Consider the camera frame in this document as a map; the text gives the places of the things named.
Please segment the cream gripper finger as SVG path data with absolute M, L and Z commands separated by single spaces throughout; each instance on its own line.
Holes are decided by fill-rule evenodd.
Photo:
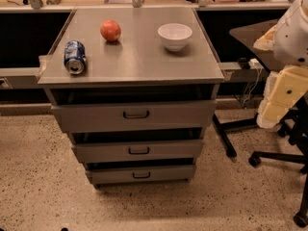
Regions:
M 258 108 L 258 126 L 264 129 L 273 128 L 291 107 L 291 103 L 274 103 L 266 99 L 262 100 Z
M 287 65 L 281 70 L 269 96 L 271 105 L 291 108 L 308 91 L 308 68 Z

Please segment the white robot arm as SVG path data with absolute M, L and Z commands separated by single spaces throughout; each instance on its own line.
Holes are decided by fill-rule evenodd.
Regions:
M 254 48 L 272 50 L 284 67 L 266 81 L 257 124 L 274 127 L 308 90 L 308 0 L 295 0 L 277 24 L 258 38 Z

